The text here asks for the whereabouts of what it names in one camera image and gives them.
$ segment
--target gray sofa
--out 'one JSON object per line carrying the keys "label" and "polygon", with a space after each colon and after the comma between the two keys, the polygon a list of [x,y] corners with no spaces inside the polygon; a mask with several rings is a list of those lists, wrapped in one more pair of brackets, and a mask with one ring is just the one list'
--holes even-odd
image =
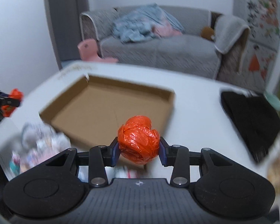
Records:
{"label": "gray sofa", "polygon": [[228,70],[237,69],[245,38],[237,41],[227,55],[221,55],[216,51],[214,42],[200,37],[203,27],[214,28],[220,14],[186,7],[160,7],[179,20],[185,34],[122,44],[119,39],[112,37],[113,21],[137,8],[130,6],[81,13],[82,38],[95,39],[100,56],[115,57],[120,63],[180,71],[211,79],[224,78],[218,73],[229,73]]}

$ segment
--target crumpled orange plastic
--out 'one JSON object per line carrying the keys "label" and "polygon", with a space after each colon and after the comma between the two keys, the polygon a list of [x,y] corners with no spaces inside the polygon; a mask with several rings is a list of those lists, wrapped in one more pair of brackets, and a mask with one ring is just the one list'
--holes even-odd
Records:
{"label": "crumpled orange plastic", "polygon": [[[10,92],[8,96],[12,99],[18,99],[21,101],[24,97],[24,94],[21,91],[19,91],[17,88],[15,88]],[[16,109],[15,107],[10,105],[1,106],[2,114],[4,117],[10,117],[15,109]]]}
{"label": "crumpled orange plastic", "polygon": [[118,130],[121,155],[133,163],[146,164],[158,155],[160,135],[146,116],[134,116]]}

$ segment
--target open brown box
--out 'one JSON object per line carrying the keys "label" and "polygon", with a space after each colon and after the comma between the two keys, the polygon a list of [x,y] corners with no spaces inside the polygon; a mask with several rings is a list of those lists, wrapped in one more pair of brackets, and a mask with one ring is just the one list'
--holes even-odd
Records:
{"label": "open brown box", "polygon": [[[120,126],[136,115],[149,117],[153,129],[162,135],[174,95],[165,89],[89,75],[59,95],[40,117],[64,132],[73,145],[87,150],[110,145]],[[131,164],[123,157],[120,160]]]}

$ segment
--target gray door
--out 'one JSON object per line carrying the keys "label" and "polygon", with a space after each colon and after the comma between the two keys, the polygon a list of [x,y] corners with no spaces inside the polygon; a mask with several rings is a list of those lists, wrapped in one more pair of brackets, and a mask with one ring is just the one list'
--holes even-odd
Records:
{"label": "gray door", "polygon": [[87,0],[49,0],[52,26],[61,61],[80,59],[79,13],[87,9]]}

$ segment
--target sofa backrest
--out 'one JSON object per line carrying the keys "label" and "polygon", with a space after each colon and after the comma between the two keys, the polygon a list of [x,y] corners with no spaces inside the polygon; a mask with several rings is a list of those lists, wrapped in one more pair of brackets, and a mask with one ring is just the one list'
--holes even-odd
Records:
{"label": "sofa backrest", "polygon": [[[119,17],[122,17],[138,7],[139,6],[125,6],[115,9],[117,10]],[[174,16],[181,23],[186,34],[200,36],[201,30],[205,26],[211,26],[212,16],[211,12],[208,10],[178,6],[160,7]]]}

